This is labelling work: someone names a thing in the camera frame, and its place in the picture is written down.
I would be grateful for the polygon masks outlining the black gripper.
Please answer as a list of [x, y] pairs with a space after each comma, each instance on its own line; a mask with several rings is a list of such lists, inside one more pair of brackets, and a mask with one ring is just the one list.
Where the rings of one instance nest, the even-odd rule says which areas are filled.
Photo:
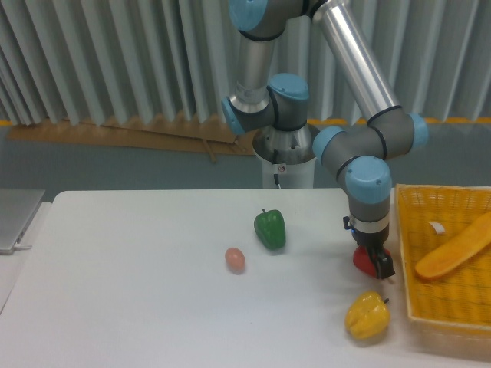
[[367, 249], [367, 273], [371, 277], [390, 278], [395, 275], [393, 259], [390, 252], [383, 247], [389, 235], [388, 216], [376, 222], [363, 222], [354, 216], [345, 216], [343, 226], [351, 232], [359, 246]]

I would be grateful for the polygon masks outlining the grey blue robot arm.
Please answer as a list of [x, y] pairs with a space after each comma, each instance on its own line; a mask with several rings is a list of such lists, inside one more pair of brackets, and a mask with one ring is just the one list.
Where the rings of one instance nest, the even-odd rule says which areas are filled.
[[[371, 50], [359, 1], [230, 1], [240, 34], [237, 77], [222, 111], [234, 134], [254, 132], [264, 184], [283, 188], [285, 167], [320, 164], [348, 197], [343, 223], [365, 261], [394, 274], [389, 235], [389, 159], [428, 139], [426, 121], [397, 100]], [[311, 22], [311, 60], [300, 74], [272, 74], [275, 44], [300, 19]]]

